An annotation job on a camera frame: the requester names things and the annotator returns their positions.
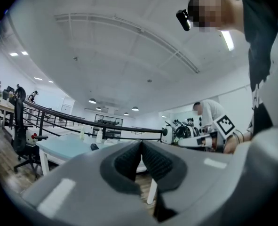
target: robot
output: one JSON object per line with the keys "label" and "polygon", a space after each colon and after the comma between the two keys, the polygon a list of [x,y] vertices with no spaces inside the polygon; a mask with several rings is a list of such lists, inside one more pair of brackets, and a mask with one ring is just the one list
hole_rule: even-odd
{"label": "robot", "polygon": [[[235,133],[235,125],[227,115],[222,115],[217,118],[212,127],[208,128],[208,134],[192,137],[182,138],[178,141],[180,147],[189,149],[204,149],[205,151],[223,152],[227,138]],[[217,144],[212,143],[213,139],[217,139]]]}
{"label": "robot", "polygon": [[175,127],[171,126],[167,121],[166,123],[167,126],[164,128],[162,133],[162,142],[165,144],[172,144],[175,137]]}

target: white ceiling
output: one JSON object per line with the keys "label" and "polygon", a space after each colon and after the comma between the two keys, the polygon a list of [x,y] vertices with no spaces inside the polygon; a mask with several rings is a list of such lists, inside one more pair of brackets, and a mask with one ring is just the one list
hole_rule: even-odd
{"label": "white ceiling", "polygon": [[[4,56],[6,56],[21,73],[32,80],[37,86],[48,86],[50,88],[57,87],[54,83],[48,82],[50,79],[32,61],[31,56],[22,54],[22,51],[27,52],[27,50],[21,45],[7,17],[4,17],[0,24],[0,48],[4,53]],[[18,56],[11,56],[10,53],[17,53]]]}
{"label": "white ceiling", "polygon": [[[131,108],[140,107],[159,91],[213,69],[214,65],[215,69],[222,69],[217,62],[223,64],[231,57],[246,56],[248,50],[244,35],[239,32],[231,31],[235,46],[232,52],[220,32],[201,33],[198,28],[185,32],[175,14],[187,7],[188,0],[48,1],[41,6],[40,13],[52,16],[65,46],[78,58],[71,65],[75,66],[70,75],[73,88],[63,76],[56,75],[60,63],[46,66],[35,59],[40,51],[32,51],[25,63],[32,63],[33,58],[63,91],[90,109],[109,105],[119,108],[118,115],[140,114]],[[23,64],[26,58],[13,59]],[[36,77],[36,73],[44,76],[43,72],[27,68],[23,69],[31,77]],[[87,102],[91,97],[97,100],[97,105]]]}

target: robotic arm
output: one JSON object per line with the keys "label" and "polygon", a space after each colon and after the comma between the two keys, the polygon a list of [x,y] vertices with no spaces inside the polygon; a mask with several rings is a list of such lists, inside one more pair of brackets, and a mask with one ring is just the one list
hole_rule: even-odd
{"label": "robotic arm", "polygon": [[[200,147],[205,149],[214,148],[216,151],[222,152],[227,138],[234,133],[235,129],[235,125],[229,117],[222,115],[213,122],[208,129],[208,134],[199,137],[182,138],[178,141],[178,145],[192,149]],[[216,145],[213,145],[214,138],[217,140]]]}

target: office chair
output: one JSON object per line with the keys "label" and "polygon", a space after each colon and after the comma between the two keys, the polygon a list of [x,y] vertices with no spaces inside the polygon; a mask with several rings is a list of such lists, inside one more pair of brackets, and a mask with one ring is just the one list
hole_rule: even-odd
{"label": "office chair", "polygon": [[[24,105],[23,101],[26,98],[26,92],[22,87],[19,87],[18,94],[15,102],[15,139],[13,141],[13,149],[18,155],[18,159],[21,157],[26,159],[24,162],[16,165],[14,167],[14,172],[17,173],[17,168],[24,166],[26,164],[30,164],[32,171],[35,175],[35,179],[37,179],[36,169],[37,166],[40,165],[40,156],[39,156],[39,147],[37,145],[32,145],[26,142],[26,131],[28,127],[23,123],[23,112]],[[34,139],[40,141],[43,139],[47,139],[48,136],[33,136]]]}
{"label": "office chair", "polygon": [[8,99],[8,97],[9,97],[9,91],[8,90],[3,90],[3,99],[4,100],[7,100]]}
{"label": "office chair", "polygon": [[9,85],[7,86],[7,89],[6,89],[8,92],[15,92],[15,89],[14,88],[12,88],[12,87],[10,87]]}

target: fluorescent light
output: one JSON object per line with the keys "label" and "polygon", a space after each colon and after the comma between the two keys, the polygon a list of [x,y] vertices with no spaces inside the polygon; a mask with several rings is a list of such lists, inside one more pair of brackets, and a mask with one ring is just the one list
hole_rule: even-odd
{"label": "fluorescent light", "polygon": [[96,100],[93,98],[89,99],[88,101],[89,101],[89,103],[96,104]]}
{"label": "fluorescent light", "polygon": [[234,49],[234,43],[229,31],[222,31],[222,35],[224,37],[225,42],[228,45],[229,51]]}

